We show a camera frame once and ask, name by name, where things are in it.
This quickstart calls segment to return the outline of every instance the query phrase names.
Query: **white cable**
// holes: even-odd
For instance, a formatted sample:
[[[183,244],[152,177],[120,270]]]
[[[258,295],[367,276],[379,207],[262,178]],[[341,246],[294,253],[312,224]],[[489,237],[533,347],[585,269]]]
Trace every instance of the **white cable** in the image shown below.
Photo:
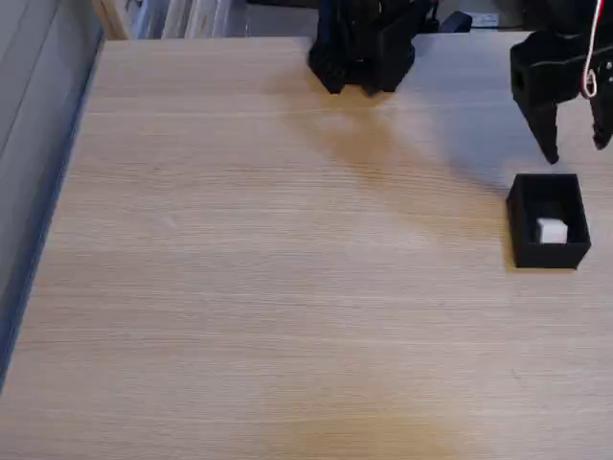
[[[596,10],[594,11],[594,20],[592,21],[592,33],[590,34],[590,46],[587,51],[587,59],[585,60],[585,67],[583,68],[583,74],[581,76],[583,95],[592,99],[598,94],[598,84],[596,83],[596,72],[594,69],[590,69],[592,64],[592,55],[594,55],[594,43],[596,42],[596,30],[598,29],[599,19],[602,12],[602,4],[604,0],[598,0],[596,2]]]

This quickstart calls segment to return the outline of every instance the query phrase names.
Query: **gray wall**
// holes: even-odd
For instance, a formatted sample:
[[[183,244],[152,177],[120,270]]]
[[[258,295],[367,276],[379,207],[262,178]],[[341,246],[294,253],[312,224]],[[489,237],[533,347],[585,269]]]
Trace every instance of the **gray wall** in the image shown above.
[[[89,0],[0,0],[0,385],[100,36]]]

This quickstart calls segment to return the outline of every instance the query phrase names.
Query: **white cube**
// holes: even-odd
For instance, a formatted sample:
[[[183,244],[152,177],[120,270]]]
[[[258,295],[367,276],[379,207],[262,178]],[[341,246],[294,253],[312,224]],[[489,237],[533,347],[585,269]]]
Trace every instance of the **white cube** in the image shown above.
[[[538,220],[541,244],[566,244],[568,242],[568,226],[557,218],[540,218]]]

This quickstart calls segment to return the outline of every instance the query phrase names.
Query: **black box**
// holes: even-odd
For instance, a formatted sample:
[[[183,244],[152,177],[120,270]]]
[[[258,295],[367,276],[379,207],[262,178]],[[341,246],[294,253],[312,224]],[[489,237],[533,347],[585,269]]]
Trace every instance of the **black box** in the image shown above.
[[[577,269],[592,246],[576,174],[518,174],[507,208],[518,268]],[[537,221],[541,218],[564,221],[567,243],[541,243]]]

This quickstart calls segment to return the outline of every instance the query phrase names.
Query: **wood grain surface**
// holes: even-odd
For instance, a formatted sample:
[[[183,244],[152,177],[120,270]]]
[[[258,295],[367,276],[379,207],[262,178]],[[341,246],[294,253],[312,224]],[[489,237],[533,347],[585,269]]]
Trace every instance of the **wood grain surface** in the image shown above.
[[[393,96],[307,43],[107,43],[0,399],[2,459],[609,459],[613,158],[546,164],[522,34],[422,36]],[[516,173],[578,173],[578,272],[511,267]]]

